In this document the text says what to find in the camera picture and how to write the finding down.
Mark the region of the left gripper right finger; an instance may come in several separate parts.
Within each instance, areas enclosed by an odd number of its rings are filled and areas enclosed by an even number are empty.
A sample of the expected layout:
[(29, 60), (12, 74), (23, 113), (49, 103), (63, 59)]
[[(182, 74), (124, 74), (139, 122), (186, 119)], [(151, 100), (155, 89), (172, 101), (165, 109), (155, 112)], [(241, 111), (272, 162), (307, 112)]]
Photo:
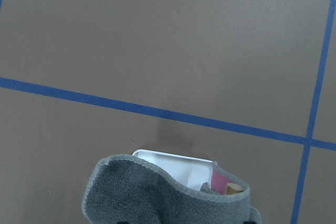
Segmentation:
[(254, 220), (244, 221), (244, 224), (257, 224)]

